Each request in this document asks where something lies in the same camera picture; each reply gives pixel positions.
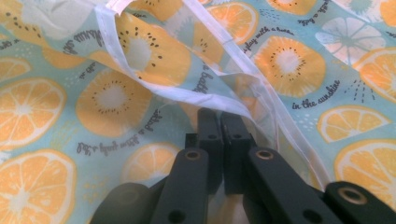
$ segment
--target metal grommet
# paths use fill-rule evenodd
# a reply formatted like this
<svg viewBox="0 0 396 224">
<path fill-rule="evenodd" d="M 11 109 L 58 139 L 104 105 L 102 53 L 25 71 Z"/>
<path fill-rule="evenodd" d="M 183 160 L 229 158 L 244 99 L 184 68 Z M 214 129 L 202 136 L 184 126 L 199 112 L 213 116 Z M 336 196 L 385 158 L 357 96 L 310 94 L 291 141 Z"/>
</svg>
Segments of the metal grommet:
<svg viewBox="0 0 396 224">
<path fill-rule="evenodd" d="M 256 156 L 262 160 L 271 160 L 274 158 L 274 154 L 268 150 L 260 150 L 256 152 Z"/>
<path fill-rule="evenodd" d="M 338 189 L 338 194 L 347 202 L 354 204 L 367 204 L 367 198 L 358 190 L 351 187 L 342 187 Z"/>
<path fill-rule="evenodd" d="M 201 158 L 201 153 L 198 151 L 189 151 L 186 153 L 185 157 L 190 161 L 196 161 Z"/>
</svg>

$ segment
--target fabric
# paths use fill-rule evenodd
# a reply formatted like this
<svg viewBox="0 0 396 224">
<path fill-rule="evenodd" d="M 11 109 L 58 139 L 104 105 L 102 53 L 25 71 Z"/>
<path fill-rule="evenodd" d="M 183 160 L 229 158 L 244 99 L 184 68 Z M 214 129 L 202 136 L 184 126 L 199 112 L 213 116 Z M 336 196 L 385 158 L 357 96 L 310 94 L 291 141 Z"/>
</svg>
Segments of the fabric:
<svg viewBox="0 0 396 224">
<path fill-rule="evenodd" d="M 88 223 L 166 176 L 200 107 L 310 185 L 396 210 L 395 0 L 0 0 L 0 222 Z M 240 197 L 209 223 L 246 223 Z"/>
</svg>

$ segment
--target orange slice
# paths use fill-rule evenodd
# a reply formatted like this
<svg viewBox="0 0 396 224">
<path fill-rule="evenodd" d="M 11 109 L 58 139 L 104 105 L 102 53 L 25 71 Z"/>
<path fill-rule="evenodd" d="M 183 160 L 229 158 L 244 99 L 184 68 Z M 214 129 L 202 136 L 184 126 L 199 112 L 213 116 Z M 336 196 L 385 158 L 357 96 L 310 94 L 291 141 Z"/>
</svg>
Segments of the orange slice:
<svg viewBox="0 0 396 224">
<path fill-rule="evenodd" d="M 341 105 L 324 112 L 318 131 L 326 142 L 342 140 L 387 125 L 390 120 L 372 108 L 362 105 Z"/>
<path fill-rule="evenodd" d="M 396 103 L 396 48 L 370 51 L 354 67 L 370 88 Z"/>
<path fill-rule="evenodd" d="M 259 15 L 249 4 L 232 2 L 208 7 L 207 10 L 238 45 L 245 43 L 256 31 Z"/>
<path fill-rule="evenodd" d="M 58 83 L 26 78 L 0 89 L 0 150 L 25 146 L 59 118 L 66 93 Z"/>
<path fill-rule="evenodd" d="M 134 152 L 122 168 L 122 182 L 144 181 L 170 173 L 180 149 L 170 143 L 145 145 Z"/>
<path fill-rule="evenodd" d="M 65 54 L 50 48 L 43 48 L 42 53 L 47 62 L 60 69 L 74 68 L 86 61 L 77 55 Z"/>
<path fill-rule="evenodd" d="M 360 185 L 396 210 L 396 140 L 371 139 L 343 148 L 334 162 L 335 178 Z"/>
<path fill-rule="evenodd" d="M 294 15 L 305 15 L 315 5 L 317 0 L 267 0 L 272 7 Z"/>
<path fill-rule="evenodd" d="M 396 0 L 388 0 L 381 2 L 380 12 L 384 22 L 388 26 L 396 26 Z"/>
<path fill-rule="evenodd" d="M 0 82 L 30 72 L 32 67 L 22 58 L 0 58 Z"/>
<path fill-rule="evenodd" d="M 326 63 L 305 44 L 282 36 L 269 37 L 254 56 L 254 63 L 277 93 L 303 97 L 320 88 Z"/>
<path fill-rule="evenodd" d="M 0 165 L 1 223 L 65 223 L 75 203 L 76 165 L 41 149 Z"/>
<path fill-rule="evenodd" d="M 91 132 L 117 137 L 140 123 L 150 99 L 148 89 L 122 73 L 107 69 L 78 97 L 76 114 Z"/>
</svg>

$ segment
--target citrus print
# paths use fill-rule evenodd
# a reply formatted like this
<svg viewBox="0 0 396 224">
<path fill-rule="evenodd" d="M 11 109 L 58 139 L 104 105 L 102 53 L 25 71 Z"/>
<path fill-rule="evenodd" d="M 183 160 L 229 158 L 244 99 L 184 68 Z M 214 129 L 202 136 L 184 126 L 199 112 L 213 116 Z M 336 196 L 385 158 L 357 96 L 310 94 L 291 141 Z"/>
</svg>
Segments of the citrus print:
<svg viewBox="0 0 396 224">
<path fill-rule="evenodd" d="M 357 17 L 368 22 L 382 21 L 379 13 L 381 0 L 333 0 L 335 4 L 342 7 Z"/>
<path fill-rule="evenodd" d="M 335 178 L 360 185 L 396 210 L 396 140 L 370 139 L 343 148 L 334 162 Z"/>
<path fill-rule="evenodd" d="M 219 5 L 219 4 L 228 3 L 231 1 L 233 1 L 233 0 L 213 0 L 212 5 Z"/>
<path fill-rule="evenodd" d="M 207 10 L 238 45 L 245 43 L 256 32 L 259 15 L 249 4 L 232 2 L 208 7 Z"/>
<path fill-rule="evenodd" d="M 52 66 L 59 69 L 74 68 L 86 61 L 85 58 L 77 55 L 69 55 L 50 48 L 43 48 L 42 54 Z"/>
<path fill-rule="evenodd" d="M 192 50 L 200 55 L 207 64 L 218 64 L 224 51 L 220 42 L 201 22 L 194 25 Z"/>
<path fill-rule="evenodd" d="M 277 10 L 300 16 L 308 13 L 316 2 L 317 0 L 267 0 Z"/>
<path fill-rule="evenodd" d="M 380 6 L 381 16 L 388 26 L 396 26 L 396 0 L 382 1 Z"/>
<path fill-rule="evenodd" d="M 373 50 L 354 67 L 370 88 L 396 103 L 396 48 Z"/>
<path fill-rule="evenodd" d="M 0 89 L 0 150 L 41 137 L 59 118 L 65 102 L 62 87 L 46 78 L 26 78 Z"/>
<path fill-rule="evenodd" d="M 108 187 L 109 179 L 108 176 L 101 177 L 96 175 L 92 182 L 86 182 L 84 184 L 84 191 L 86 193 L 84 193 L 82 198 L 88 203 L 102 202 L 110 192 L 110 188 Z"/>
<path fill-rule="evenodd" d="M 126 59 L 140 79 L 164 86 L 183 83 L 191 55 L 180 42 L 162 28 L 129 14 L 116 19 L 116 25 Z"/>
<path fill-rule="evenodd" d="M 47 46 L 43 33 L 36 25 L 22 21 L 22 3 L 18 0 L 0 0 L 2 11 L 0 12 L 0 24 L 6 27 L 18 39 Z"/>
<path fill-rule="evenodd" d="M 150 99 L 149 90 L 108 69 L 100 72 L 78 97 L 76 114 L 91 132 L 117 137 L 140 123 Z"/>
<path fill-rule="evenodd" d="M 170 143 L 152 143 L 139 148 L 125 162 L 121 181 L 138 182 L 169 175 L 180 149 Z"/>
<path fill-rule="evenodd" d="M 135 0 L 128 7 L 146 10 L 159 21 L 166 21 L 183 6 L 182 0 Z"/>
<path fill-rule="evenodd" d="M 316 91 L 326 73 L 320 54 L 282 36 L 269 37 L 254 56 L 254 63 L 279 94 L 290 97 L 303 97 Z"/>
<path fill-rule="evenodd" d="M 78 122 L 70 119 L 65 122 L 58 122 L 54 124 L 52 137 L 49 140 L 49 147 L 55 150 L 63 150 L 73 137 L 79 132 Z"/>
<path fill-rule="evenodd" d="M 184 113 L 189 117 L 190 125 L 193 130 L 197 132 L 198 130 L 198 110 L 201 108 L 198 105 L 190 105 L 187 103 L 179 102 L 178 103 Z"/>
<path fill-rule="evenodd" d="M 322 26 L 316 39 L 337 59 L 352 65 L 372 49 L 382 49 L 386 41 L 373 26 L 353 18 L 335 18 Z"/>
<path fill-rule="evenodd" d="M 235 76 L 235 84 L 233 86 L 233 91 L 236 93 L 237 96 L 251 96 L 251 89 L 250 86 L 257 81 L 257 78 L 238 75 Z"/>
<path fill-rule="evenodd" d="M 212 0 L 198 0 L 202 5 L 210 3 Z"/>
<path fill-rule="evenodd" d="M 254 120 L 261 120 L 267 114 L 259 99 L 255 97 L 243 96 L 241 97 L 241 100 L 242 103 L 247 107 L 251 117 L 253 117 Z"/>
<path fill-rule="evenodd" d="M 362 105 L 341 105 L 324 112 L 318 131 L 326 142 L 334 142 L 387 125 L 390 120 L 372 108 Z"/>
<path fill-rule="evenodd" d="M 120 68 L 120 66 L 114 61 L 113 57 L 111 57 L 110 54 L 108 54 L 106 51 L 97 50 L 92 54 L 90 54 L 89 58 L 122 73 L 122 69 Z"/>
<path fill-rule="evenodd" d="M 0 39 L 8 39 L 8 36 L 0 34 Z"/>
<path fill-rule="evenodd" d="M 23 75 L 32 69 L 23 58 L 0 57 L 0 82 Z"/>
<path fill-rule="evenodd" d="M 40 149 L 0 165 L 1 223 L 65 223 L 75 203 L 76 165 Z"/>
</svg>

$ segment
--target kiwi slice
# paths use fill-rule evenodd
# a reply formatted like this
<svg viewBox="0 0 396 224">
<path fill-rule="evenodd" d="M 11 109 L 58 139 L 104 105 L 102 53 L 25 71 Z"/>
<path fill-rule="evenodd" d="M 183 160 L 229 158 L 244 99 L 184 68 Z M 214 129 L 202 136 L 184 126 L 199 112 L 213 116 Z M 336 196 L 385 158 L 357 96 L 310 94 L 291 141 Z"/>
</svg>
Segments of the kiwi slice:
<svg viewBox="0 0 396 224">
<path fill-rule="evenodd" d="M 316 91 L 326 73 L 320 54 L 283 36 L 270 36 L 260 46 L 254 62 L 279 94 L 290 97 Z"/>
<path fill-rule="evenodd" d="M 194 24 L 192 49 L 196 54 L 200 55 L 207 64 L 218 64 L 224 52 L 220 42 L 201 22 Z"/>
<path fill-rule="evenodd" d="M 47 62 L 59 69 L 74 68 L 86 61 L 85 58 L 79 57 L 77 55 L 65 54 L 50 48 L 43 48 L 41 52 Z"/>
<path fill-rule="evenodd" d="M 267 2 L 279 11 L 302 16 L 311 10 L 317 0 L 267 0 Z"/>
<path fill-rule="evenodd" d="M 139 125 L 151 92 L 114 70 L 100 72 L 78 97 L 76 114 L 93 133 L 118 137 Z"/>
<path fill-rule="evenodd" d="M 183 6 L 182 0 L 136 0 L 128 7 L 145 10 L 159 21 L 166 21 Z"/>
<path fill-rule="evenodd" d="M 139 78 L 164 86 L 184 81 L 191 66 L 191 54 L 184 45 L 163 28 L 130 14 L 122 14 L 116 25 L 128 64 Z"/>
<path fill-rule="evenodd" d="M 21 20 L 22 3 L 16 0 L 3 0 L 0 1 L 0 6 L 2 7 L 0 23 L 18 39 L 39 46 L 48 45 L 39 27 Z"/>
</svg>

